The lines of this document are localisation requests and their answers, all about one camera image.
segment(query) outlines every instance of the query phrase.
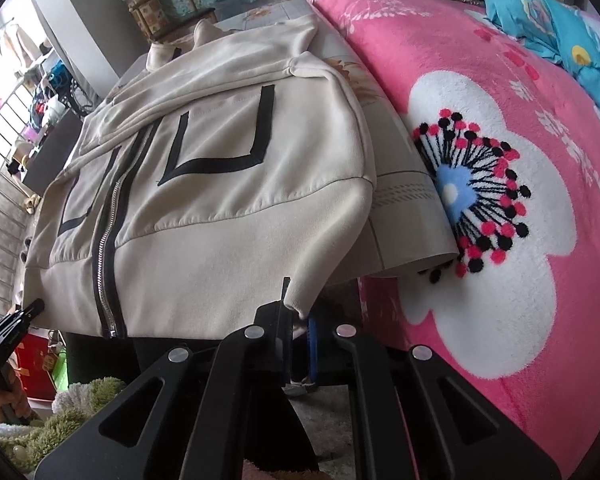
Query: blue cloth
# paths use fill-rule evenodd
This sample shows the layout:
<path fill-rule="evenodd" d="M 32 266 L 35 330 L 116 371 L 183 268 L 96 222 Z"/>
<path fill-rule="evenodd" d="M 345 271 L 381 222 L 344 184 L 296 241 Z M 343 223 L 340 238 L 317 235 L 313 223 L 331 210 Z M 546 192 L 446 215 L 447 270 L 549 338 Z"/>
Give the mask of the blue cloth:
<path fill-rule="evenodd" d="M 488 19 L 563 67 L 600 108 L 600 40 L 575 9 L 557 0 L 484 0 Z"/>

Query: metal rivet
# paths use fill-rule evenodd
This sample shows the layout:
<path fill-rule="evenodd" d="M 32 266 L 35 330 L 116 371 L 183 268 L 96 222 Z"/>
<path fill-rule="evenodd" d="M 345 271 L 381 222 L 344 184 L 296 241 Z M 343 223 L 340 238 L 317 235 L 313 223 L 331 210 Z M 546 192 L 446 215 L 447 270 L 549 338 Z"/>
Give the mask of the metal rivet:
<path fill-rule="evenodd" d="M 433 356 L 431 348 L 424 345 L 414 346 L 411 353 L 418 361 L 428 361 Z"/>
<path fill-rule="evenodd" d="M 339 325 L 336 329 L 336 334 L 340 337 L 353 337 L 356 335 L 356 327 L 353 325 Z"/>
<path fill-rule="evenodd" d="M 189 359 L 189 350 L 186 348 L 174 348 L 169 352 L 169 361 L 172 363 L 181 363 Z"/>
<path fill-rule="evenodd" d="M 264 336 L 264 329 L 257 325 L 248 326 L 244 329 L 244 336 L 247 339 L 260 339 Z"/>

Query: pink blanket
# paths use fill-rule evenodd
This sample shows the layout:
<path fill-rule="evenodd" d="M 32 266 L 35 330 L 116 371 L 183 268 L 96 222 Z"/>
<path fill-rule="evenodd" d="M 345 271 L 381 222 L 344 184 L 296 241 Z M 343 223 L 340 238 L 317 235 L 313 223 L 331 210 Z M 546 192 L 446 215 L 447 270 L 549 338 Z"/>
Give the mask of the pink blanket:
<path fill-rule="evenodd" d="M 600 113 L 447 0 L 310 0 L 413 132 L 461 256 L 361 280 L 368 327 L 427 344 L 568 477 L 600 430 Z"/>

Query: blue flower center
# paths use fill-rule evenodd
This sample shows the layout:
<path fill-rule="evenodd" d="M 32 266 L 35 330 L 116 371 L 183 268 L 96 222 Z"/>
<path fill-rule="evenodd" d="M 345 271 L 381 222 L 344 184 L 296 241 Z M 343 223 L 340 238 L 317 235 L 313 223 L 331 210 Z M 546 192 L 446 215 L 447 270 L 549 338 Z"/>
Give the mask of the blue flower center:
<path fill-rule="evenodd" d="M 471 179 L 471 171 L 464 166 L 450 168 L 443 164 L 436 171 L 436 189 L 452 224 L 458 223 L 462 211 L 478 200 Z"/>

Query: white railing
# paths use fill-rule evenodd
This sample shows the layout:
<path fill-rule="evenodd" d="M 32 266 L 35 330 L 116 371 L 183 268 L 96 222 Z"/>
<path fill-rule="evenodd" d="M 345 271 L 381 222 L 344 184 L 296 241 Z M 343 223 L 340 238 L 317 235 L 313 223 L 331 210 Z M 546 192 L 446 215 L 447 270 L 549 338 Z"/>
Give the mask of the white railing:
<path fill-rule="evenodd" d="M 6 171 L 6 165 L 14 143 L 26 140 L 22 133 L 29 121 L 31 102 L 32 95 L 19 80 L 0 105 L 0 316 L 13 301 L 16 264 L 29 220 L 22 205 L 27 195 Z"/>

